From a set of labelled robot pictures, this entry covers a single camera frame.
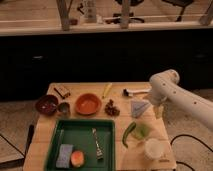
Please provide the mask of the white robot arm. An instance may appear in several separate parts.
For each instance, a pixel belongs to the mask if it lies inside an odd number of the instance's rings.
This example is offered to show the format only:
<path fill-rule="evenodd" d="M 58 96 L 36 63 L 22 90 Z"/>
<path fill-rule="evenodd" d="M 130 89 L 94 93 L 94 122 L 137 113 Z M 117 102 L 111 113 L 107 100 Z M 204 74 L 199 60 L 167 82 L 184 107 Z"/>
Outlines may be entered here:
<path fill-rule="evenodd" d="M 173 69 L 152 75 L 148 100 L 152 105 L 160 106 L 169 99 L 213 131 L 213 102 L 179 87 L 179 81 L 180 76 Z"/>

